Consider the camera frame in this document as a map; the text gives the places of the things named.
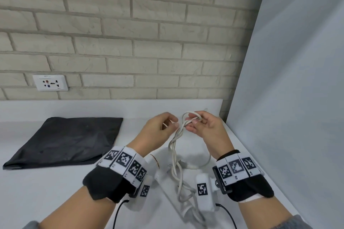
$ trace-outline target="qr code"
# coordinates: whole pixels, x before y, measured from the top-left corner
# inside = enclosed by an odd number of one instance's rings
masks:
[[[141,164],[139,162],[137,162],[136,160],[134,160],[128,171],[132,175],[136,176],[136,174],[139,171],[140,167],[141,167]]]
[[[206,183],[197,184],[197,190],[199,196],[206,196],[208,194]]]
[[[136,179],[140,182],[142,182],[144,175],[146,175],[147,171],[142,167],[139,171],[139,173],[137,173]]]
[[[122,152],[118,159],[116,160],[116,163],[120,164],[121,166],[127,167],[130,163],[130,160],[132,159],[132,156],[129,154]]]
[[[243,163],[245,164],[247,169],[254,169],[256,168],[255,163],[250,157],[243,157],[242,158]]]
[[[229,164],[230,169],[232,170],[233,174],[244,171],[243,165],[241,164],[239,159],[233,160],[233,161],[229,162],[228,164]]]
[[[119,152],[118,150],[110,150],[110,152],[106,155],[104,159],[113,160],[116,157],[118,152]]]
[[[144,187],[142,188],[140,196],[146,197],[148,195],[149,187],[150,186],[144,185]]]
[[[232,176],[232,173],[230,172],[230,168],[227,165],[221,166],[218,168],[222,179],[226,179],[230,176]]]

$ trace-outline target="person's left hand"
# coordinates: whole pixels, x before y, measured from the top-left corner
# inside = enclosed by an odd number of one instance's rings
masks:
[[[127,147],[145,157],[153,150],[160,148],[178,127],[179,123],[176,116],[169,112],[159,114],[147,121],[140,133]]]

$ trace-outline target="wall outlet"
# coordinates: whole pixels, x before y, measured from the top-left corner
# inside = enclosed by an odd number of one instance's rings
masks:
[[[64,75],[32,75],[37,90],[40,92],[67,91]]]

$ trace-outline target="hand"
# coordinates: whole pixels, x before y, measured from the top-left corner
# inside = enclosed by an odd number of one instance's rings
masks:
[[[233,144],[223,127],[222,119],[206,111],[196,111],[202,117],[202,121],[195,119],[186,126],[187,131],[195,133],[203,138],[209,153],[218,159],[222,155],[234,150]],[[196,117],[195,114],[189,113],[186,120]]]
[[[179,123],[176,116],[168,112],[159,114],[147,121],[140,133],[127,147],[145,157],[153,150],[160,148],[178,127]]]

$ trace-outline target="gray sleeve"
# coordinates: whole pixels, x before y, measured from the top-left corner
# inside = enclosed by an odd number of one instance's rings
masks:
[[[39,229],[39,227],[38,227],[38,222],[36,222],[36,221],[31,221],[31,222],[28,223],[26,226],[24,226],[23,229]]]
[[[273,229],[312,229],[312,227],[306,224],[301,216],[295,215]]]

